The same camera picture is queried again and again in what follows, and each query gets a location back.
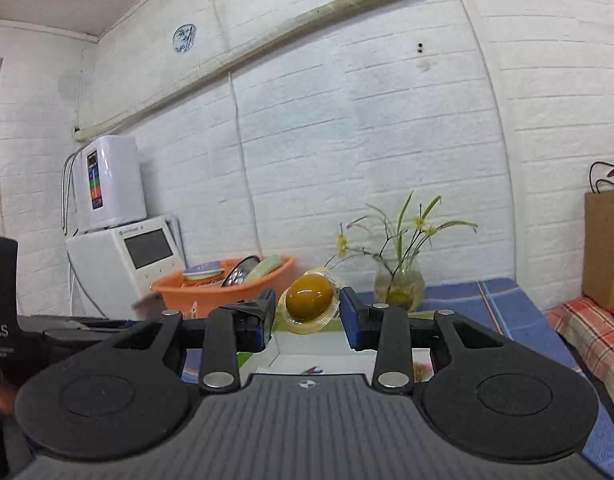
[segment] gray ribbed plate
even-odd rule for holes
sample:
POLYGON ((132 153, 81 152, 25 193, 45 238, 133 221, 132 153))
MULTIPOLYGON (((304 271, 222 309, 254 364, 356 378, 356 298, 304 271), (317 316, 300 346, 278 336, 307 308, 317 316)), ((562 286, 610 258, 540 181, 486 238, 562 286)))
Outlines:
POLYGON ((18 478, 582 480, 602 475, 578 455, 511 465, 466 454, 437 436, 412 400, 379 394, 361 375, 255 375, 239 392, 204 400, 188 425, 158 448, 109 463, 41 456, 18 478))

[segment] brown paper bag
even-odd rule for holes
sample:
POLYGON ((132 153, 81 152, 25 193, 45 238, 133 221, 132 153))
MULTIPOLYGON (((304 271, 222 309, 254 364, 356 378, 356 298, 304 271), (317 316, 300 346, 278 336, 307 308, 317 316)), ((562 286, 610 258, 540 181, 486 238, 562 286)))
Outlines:
POLYGON ((614 308, 614 191, 584 196, 583 294, 614 308))

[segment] glass vase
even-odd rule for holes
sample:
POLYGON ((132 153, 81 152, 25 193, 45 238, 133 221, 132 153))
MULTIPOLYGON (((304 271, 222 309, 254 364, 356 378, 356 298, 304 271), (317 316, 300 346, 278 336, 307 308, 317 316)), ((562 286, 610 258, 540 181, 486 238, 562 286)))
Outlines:
MULTIPOLYGON (((397 263, 389 265, 391 269, 397 263)), ((425 280, 414 260, 409 270, 397 270, 392 276, 385 266, 380 266, 373 280, 373 297, 376 303, 399 306, 408 312, 417 311, 425 300, 425 280)))

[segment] white brick wall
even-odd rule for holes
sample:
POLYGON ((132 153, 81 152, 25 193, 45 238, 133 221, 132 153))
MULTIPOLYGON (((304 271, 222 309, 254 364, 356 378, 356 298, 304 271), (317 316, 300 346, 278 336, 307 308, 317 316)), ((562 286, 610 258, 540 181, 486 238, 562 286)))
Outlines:
MULTIPOLYGON (((217 0, 231 46, 330 0, 217 0)), ((526 183, 528 283, 539 307, 580 293, 583 193, 614 160, 614 0, 476 0, 515 118, 526 183)), ((223 43, 210 0, 150 0, 92 57, 81 126, 156 94, 223 43), (176 56, 178 25, 198 26, 176 56)), ((460 0, 405 0, 327 28, 234 74, 265 252, 321 264, 338 222, 407 189, 481 224, 442 234, 428 282, 513 275, 511 195, 495 102, 460 0), (417 44, 424 53, 417 53, 417 44)), ((132 131, 151 213, 181 219, 190 260, 253 251, 224 81, 132 131)), ((344 274, 368 287, 372 266, 344 274)))
POLYGON ((25 314, 68 314, 61 169, 75 149, 83 48, 51 34, 0 27, 0 184, 5 235, 18 240, 25 314))

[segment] blue tablecloth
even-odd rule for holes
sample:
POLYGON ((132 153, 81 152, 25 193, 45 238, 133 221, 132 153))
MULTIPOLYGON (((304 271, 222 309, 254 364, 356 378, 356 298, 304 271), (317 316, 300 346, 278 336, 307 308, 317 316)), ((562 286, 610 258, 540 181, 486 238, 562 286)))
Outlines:
MULTIPOLYGON (((516 282, 507 278, 459 285, 430 286, 421 310, 449 308, 582 373, 577 362, 516 282)), ((359 297, 373 303, 373 294, 359 297)), ((614 478, 614 426, 604 406, 583 454, 614 478)))

